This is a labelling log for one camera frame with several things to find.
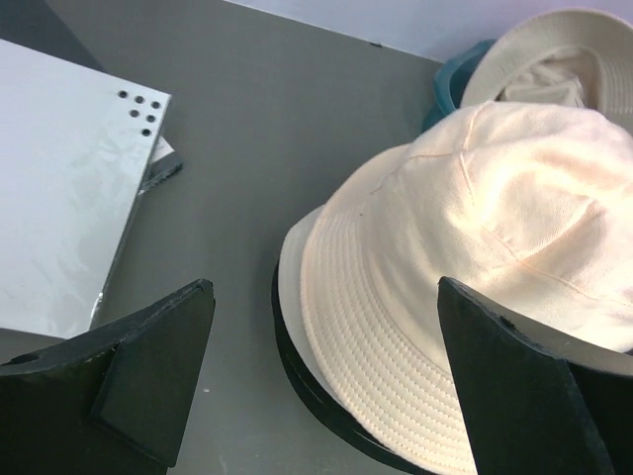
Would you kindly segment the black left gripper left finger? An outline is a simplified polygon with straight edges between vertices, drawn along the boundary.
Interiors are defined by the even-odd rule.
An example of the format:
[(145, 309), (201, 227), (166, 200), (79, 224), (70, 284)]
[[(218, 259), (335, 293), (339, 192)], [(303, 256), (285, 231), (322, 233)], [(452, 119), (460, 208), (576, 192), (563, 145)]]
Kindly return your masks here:
[(164, 474), (178, 458), (210, 336), (213, 284), (1, 366), (4, 474)]

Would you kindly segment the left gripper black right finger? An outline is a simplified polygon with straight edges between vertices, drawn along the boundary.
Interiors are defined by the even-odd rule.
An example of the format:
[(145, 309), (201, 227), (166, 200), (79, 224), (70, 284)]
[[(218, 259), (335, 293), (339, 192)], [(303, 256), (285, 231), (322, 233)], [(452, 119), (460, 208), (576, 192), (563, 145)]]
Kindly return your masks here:
[(631, 473), (631, 353), (559, 332), (449, 277), (437, 308), (479, 473)]

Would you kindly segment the beige black reversible hat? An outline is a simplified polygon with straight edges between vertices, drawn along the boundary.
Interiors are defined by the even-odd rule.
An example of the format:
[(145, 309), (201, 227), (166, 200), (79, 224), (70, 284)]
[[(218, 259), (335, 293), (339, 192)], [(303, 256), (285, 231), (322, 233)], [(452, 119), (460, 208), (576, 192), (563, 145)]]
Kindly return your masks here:
[(300, 301), (327, 384), (396, 455), (472, 474), (437, 315), (445, 276), (629, 350), (631, 135), (591, 109), (467, 107), (367, 161), (316, 216)]

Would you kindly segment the cream bucket hat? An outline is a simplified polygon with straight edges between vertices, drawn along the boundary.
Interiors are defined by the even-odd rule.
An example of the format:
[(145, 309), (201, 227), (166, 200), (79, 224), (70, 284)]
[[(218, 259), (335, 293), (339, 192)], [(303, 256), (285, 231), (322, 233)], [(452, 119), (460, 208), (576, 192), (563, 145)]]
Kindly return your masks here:
[(304, 248), (322, 207), (317, 207), (295, 223), (285, 236), (279, 261), (278, 296), (281, 314), (291, 343), (308, 368), (316, 384), (342, 409), (344, 406), (327, 383), (312, 351), (306, 334), (302, 305), (300, 274)]

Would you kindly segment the black bucket hat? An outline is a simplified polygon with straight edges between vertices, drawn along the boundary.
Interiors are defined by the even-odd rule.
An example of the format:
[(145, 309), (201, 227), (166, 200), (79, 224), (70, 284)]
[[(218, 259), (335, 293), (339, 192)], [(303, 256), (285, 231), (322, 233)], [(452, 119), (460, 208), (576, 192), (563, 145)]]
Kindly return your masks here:
[(317, 378), (293, 343), (285, 323), (279, 296), (279, 270), (277, 259), (271, 280), (271, 309), (277, 351), (294, 392), (316, 420), (349, 446), (388, 467), (406, 474), (446, 474), (444, 466), (426, 467), (399, 456), (365, 430), (362, 425), (317, 382)]

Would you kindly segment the tan black hat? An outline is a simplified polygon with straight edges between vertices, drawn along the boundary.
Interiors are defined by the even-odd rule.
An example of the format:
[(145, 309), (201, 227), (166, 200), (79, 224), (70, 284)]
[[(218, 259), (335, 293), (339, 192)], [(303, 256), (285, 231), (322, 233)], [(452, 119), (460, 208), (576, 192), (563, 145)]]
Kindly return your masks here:
[(495, 41), (460, 105), (555, 103), (594, 109), (632, 131), (632, 25), (596, 10), (530, 18)]

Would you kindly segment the white calibration board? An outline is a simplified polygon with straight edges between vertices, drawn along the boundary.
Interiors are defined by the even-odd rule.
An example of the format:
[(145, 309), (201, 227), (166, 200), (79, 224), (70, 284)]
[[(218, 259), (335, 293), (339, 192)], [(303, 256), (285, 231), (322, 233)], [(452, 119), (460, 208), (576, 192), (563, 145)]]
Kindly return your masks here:
[(1, 326), (87, 332), (147, 174), (167, 93), (1, 45)]

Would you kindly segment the teal plastic bin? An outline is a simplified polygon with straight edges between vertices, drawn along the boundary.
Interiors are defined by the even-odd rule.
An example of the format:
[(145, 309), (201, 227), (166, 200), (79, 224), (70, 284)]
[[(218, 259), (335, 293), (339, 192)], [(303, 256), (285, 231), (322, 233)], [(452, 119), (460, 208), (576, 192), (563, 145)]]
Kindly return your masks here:
[(437, 70), (433, 78), (434, 103), (422, 122), (423, 133), (459, 108), (472, 74), (495, 42), (496, 39), (477, 42)]

